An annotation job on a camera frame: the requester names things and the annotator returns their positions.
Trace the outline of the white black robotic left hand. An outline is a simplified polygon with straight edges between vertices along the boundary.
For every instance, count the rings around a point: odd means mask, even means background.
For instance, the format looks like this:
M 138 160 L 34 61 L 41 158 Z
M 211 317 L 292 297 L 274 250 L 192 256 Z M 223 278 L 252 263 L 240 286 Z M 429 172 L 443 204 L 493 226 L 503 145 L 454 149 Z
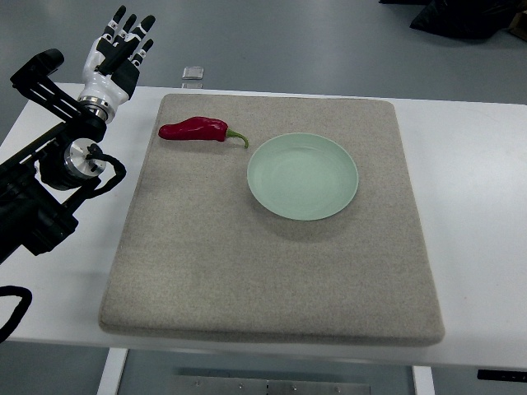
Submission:
M 101 118 L 111 123 L 118 107 L 129 101 L 140 76 L 140 67 L 153 46 L 147 34 L 156 18 L 126 15 L 121 6 L 97 38 L 87 56 L 82 70 L 84 88 L 77 101 Z

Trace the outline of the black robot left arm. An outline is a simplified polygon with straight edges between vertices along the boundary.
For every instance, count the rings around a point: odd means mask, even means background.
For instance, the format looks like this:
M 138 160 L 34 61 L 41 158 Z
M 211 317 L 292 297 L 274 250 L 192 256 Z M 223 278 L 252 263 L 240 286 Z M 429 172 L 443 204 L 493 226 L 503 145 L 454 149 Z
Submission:
M 21 246 L 39 255 L 61 244 L 77 228 L 74 212 L 100 183 L 67 158 L 78 139 L 101 142 L 106 123 L 50 80 L 63 61 L 59 50 L 48 49 L 11 78 L 23 96 L 62 121 L 1 165 L 2 260 Z

